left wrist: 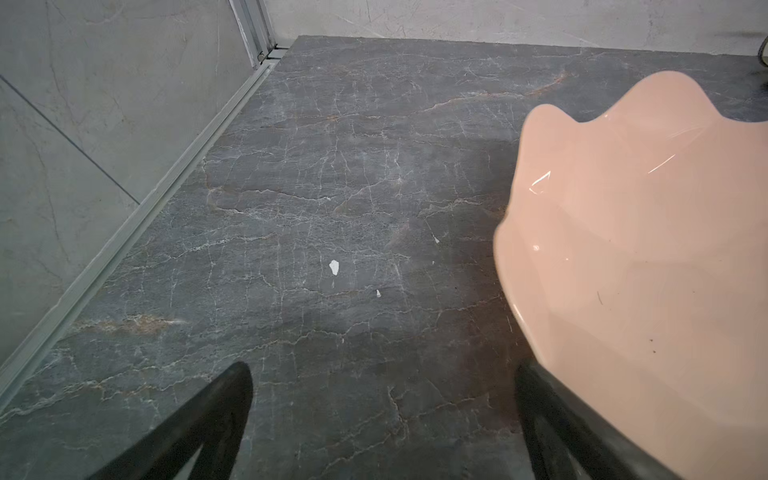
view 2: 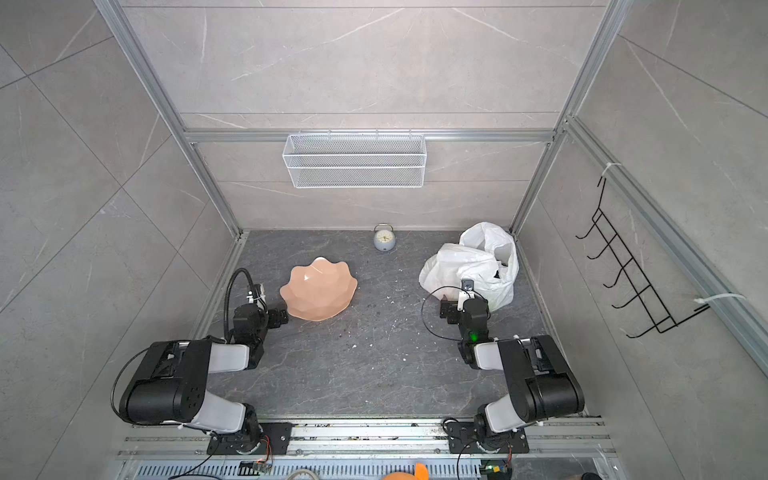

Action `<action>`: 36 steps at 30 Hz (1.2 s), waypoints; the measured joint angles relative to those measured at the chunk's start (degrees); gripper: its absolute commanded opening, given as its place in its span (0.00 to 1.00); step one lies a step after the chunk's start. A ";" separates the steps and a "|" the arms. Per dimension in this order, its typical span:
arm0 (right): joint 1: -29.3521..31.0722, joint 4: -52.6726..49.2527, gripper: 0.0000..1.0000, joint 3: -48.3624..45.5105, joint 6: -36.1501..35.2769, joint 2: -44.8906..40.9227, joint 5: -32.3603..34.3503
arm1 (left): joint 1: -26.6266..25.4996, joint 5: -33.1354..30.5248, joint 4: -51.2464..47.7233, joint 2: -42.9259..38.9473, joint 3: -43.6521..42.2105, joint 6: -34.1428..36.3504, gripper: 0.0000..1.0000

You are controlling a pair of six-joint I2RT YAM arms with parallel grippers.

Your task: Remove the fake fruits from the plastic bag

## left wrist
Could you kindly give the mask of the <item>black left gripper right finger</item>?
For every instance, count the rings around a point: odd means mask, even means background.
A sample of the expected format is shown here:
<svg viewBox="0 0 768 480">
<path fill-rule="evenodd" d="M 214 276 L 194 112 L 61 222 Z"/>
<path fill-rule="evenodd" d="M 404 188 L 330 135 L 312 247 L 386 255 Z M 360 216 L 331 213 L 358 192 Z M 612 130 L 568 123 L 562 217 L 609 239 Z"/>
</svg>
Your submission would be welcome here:
<svg viewBox="0 0 768 480">
<path fill-rule="evenodd" d="M 515 400 L 537 479 L 676 479 L 533 359 L 515 372 Z"/>
</svg>

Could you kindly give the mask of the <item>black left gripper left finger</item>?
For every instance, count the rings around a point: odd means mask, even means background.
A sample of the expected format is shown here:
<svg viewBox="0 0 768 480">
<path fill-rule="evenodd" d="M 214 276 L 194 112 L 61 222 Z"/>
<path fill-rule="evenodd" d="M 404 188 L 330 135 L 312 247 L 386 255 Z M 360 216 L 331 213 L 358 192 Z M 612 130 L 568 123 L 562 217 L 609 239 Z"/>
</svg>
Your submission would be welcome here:
<svg viewBox="0 0 768 480">
<path fill-rule="evenodd" d="M 248 365 L 230 365 L 92 479 L 173 479 L 190 459 L 191 479 L 228 479 L 254 394 Z"/>
</svg>

